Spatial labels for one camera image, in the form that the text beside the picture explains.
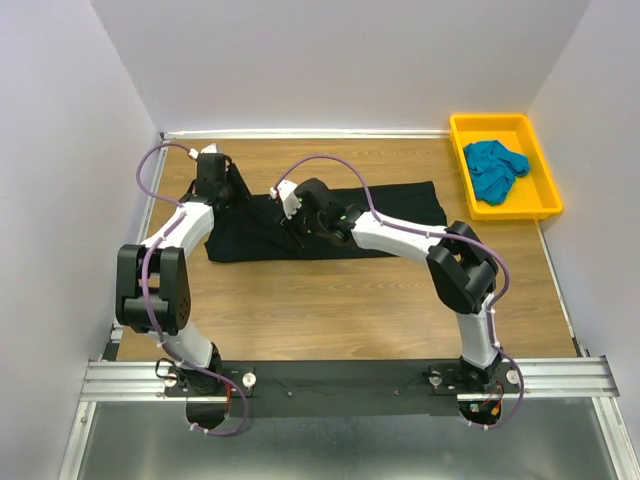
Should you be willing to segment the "black t shirt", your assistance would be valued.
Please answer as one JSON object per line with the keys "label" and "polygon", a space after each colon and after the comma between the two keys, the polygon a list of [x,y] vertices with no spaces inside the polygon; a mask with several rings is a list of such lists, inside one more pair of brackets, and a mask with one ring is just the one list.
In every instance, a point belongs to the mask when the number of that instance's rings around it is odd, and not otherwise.
{"label": "black t shirt", "polygon": [[[376,210],[408,222],[445,226],[448,220],[431,181],[372,186]],[[336,260],[380,258],[376,250],[337,246],[311,236],[299,242],[281,225],[281,209],[268,195],[219,217],[204,243],[208,259],[217,263],[271,260]]]}

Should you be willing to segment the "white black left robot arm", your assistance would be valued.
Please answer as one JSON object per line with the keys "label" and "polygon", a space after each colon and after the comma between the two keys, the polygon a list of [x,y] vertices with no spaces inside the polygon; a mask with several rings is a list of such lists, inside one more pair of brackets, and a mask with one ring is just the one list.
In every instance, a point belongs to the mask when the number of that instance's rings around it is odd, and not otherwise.
{"label": "white black left robot arm", "polygon": [[196,177],[180,199],[145,191],[174,205],[174,214],[155,234],[118,251],[116,320],[153,338],[177,370],[188,372],[187,382],[197,393],[209,395],[221,385],[238,393],[223,376],[218,348],[190,320],[187,259],[202,238],[249,203],[251,193],[236,164],[215,144],[187,153],[196,163]]}

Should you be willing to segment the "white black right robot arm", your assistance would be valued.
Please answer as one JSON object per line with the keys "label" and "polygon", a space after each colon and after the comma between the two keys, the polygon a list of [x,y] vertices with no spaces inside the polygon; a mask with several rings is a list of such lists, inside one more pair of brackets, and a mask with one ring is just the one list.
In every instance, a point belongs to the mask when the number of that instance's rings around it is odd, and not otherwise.
{"label": "white black right robot arm", "polygon": [[425,226],[346,205],[317,178],[282,180],[270,197],[282,208],[281,225],[299,241],[316,236],[426,266],[438,298],[456,315],[462,344],[457,372],[432,368],[431,375],[472,392],[494,383],[502,360],[493,309],[498,265],[469,225]]}

